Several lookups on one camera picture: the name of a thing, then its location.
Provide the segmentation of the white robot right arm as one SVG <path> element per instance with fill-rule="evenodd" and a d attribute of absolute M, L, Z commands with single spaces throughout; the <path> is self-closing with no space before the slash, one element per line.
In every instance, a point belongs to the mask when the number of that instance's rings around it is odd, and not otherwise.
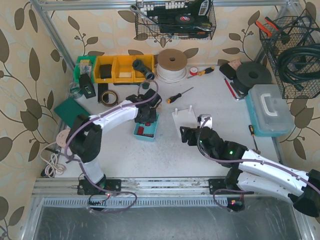
<path fill-rule="evenodd" d="M 309 217 L 320 216 L 320 172 L 306 172 L 269 160 L 252 149 L 223 140 L 205 126 L 179 128 L 181 141 L 196 146 L 208 160 L 229 169 L 224 179 L 226 192 L 259 193 L 292 204 Z"/>

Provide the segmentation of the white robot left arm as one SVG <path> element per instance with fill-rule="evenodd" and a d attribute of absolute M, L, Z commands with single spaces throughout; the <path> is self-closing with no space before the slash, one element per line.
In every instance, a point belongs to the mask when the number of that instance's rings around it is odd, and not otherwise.
<path fill-rule="evenodd" d="M 106 176 L 102 171 L 98 155 L 101 150 L 103 133 L 130 120 L 136 123 L 154 123 L 157 121 L 157 107 L 161 96 L 153 89 L 144 94 L 132 94 L 117 106 L 96 114 L 79 114 L 66 138 L 65 153 L 70 161 L 77 161 L 85 180 L 98 190 L 102 190 Z"/>

